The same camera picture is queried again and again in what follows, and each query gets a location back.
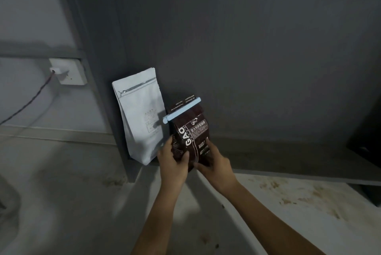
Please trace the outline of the person's left hand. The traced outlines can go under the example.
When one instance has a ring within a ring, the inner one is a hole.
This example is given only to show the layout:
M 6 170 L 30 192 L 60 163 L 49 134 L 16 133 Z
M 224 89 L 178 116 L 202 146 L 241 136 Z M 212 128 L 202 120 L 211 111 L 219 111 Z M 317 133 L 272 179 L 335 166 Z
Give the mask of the person's left hand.
M 172 141 L 173 136 L 171 135 L 157 154 L 161 178 L 160 189 L 165 193 L 178 196 L 188 176 L 188 172 L 181 172 L 179 169 L 180 161 L 176 161 L 173 157 Z

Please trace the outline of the person's right hand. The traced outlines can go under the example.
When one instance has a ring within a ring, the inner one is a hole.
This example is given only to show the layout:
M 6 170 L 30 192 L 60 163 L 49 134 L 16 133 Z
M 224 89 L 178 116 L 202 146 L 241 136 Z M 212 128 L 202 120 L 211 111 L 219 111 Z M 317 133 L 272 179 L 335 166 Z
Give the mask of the person's right hand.
M 227 198 L 242 186 L 233 173 L 230 160 L 224 157 L 209 139 L 206 139 L 206 144 L 209 148 L 207 160 L 212 168 L 212 173 L 203 176 L 215 190 Z

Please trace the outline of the dark brown coffee bag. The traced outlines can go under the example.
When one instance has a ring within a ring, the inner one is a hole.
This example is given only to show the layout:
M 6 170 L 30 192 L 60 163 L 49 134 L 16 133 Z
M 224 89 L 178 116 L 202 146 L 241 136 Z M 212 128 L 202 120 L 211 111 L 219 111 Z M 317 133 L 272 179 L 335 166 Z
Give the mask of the dark brown coffee bag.
M 189 95 L 183 102 L 188 101 L 195 95 Z M 179 106 L 180 102 L 168 110 L 168 114 Z M 199 162 L 209 166 L 207 155 L 209 148 L 206 139 L 209 138 L 209 124 L 203 114 L 203 108 L 198 103 L 191 109 L 177 116 L 168 124 L 173 130 L 172 153 L 176 161 L 180 161 L 185 151 L 189 151 L 189 169 L 193 170 L 193 162 Z

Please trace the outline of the person's right forearm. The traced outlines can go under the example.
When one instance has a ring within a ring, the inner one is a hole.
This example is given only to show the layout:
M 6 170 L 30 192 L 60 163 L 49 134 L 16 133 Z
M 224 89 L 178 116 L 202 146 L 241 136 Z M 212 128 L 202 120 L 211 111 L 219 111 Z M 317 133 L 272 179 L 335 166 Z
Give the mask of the person's right forearm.
M 268 255 L 325 255 L 237 180 L 215 188 L 235 207 Z

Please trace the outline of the person's left forearm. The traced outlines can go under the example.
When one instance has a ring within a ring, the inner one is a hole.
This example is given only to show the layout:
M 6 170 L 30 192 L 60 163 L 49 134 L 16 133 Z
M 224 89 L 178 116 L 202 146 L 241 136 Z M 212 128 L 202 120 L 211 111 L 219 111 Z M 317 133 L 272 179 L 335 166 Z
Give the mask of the person's left forearm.
M 166 255 L 182 184 L 162 184 L 130 255 Z

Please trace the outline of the light blue bag clip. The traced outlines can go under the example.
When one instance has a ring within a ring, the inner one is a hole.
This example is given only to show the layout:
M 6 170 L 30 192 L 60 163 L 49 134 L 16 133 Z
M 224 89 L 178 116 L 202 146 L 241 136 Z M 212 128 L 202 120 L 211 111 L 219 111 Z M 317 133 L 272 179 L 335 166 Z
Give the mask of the light blue bag clip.
M 191 109 L 195 105 L 201 102 L 200 97 L 191 97 L 188 101 L 181 101 L 179 106 L 174 108 L 174 111 L 171 111 L 169 114 L 163 117 L 163 123 L 167 124 L 169 121 L 173 120 L 177 116 L 181 115 L 182 113 L 186 112 L 187 110 Z

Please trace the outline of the white zip pouch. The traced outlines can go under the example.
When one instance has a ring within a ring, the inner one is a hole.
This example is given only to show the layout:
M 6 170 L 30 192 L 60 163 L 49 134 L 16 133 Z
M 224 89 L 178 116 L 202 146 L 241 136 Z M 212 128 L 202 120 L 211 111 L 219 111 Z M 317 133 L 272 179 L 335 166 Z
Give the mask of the white zip pouch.
M 128 153 L 148 165 L 169 137 L 155 68 L 112 82 L 121 111 Z

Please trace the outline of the white wall socket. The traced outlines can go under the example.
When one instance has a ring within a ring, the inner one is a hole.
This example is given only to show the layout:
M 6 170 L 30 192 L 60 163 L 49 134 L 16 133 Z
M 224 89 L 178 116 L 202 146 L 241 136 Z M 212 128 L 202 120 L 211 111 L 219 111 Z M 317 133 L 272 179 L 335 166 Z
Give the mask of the white wall socket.
M 61 85 L 86 85 L 85 68 L 78 59 L 49 58 L 50 71 L 55 73 Z

